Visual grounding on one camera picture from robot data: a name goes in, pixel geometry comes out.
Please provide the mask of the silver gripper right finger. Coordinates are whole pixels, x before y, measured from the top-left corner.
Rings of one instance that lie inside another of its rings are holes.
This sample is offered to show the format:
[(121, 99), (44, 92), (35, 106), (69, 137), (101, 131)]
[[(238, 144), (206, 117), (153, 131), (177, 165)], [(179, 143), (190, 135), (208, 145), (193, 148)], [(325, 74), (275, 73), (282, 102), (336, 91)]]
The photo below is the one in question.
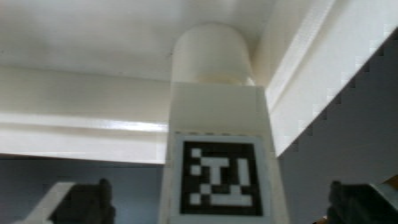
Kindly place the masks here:
[(328, 192), (327, 224), (398, 224), (398, 189), (389, 184), (343, 184)]

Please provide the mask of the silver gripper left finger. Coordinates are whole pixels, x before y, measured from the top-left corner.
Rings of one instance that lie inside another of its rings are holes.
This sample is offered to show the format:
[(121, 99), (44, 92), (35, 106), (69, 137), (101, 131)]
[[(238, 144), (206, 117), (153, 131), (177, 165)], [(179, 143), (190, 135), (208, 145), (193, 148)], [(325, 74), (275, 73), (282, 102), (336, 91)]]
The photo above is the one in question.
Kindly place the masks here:
[(96, 184), (76, 184), (49, 216), (53, 224), (113, 224), (112, 185), (106, 179)]

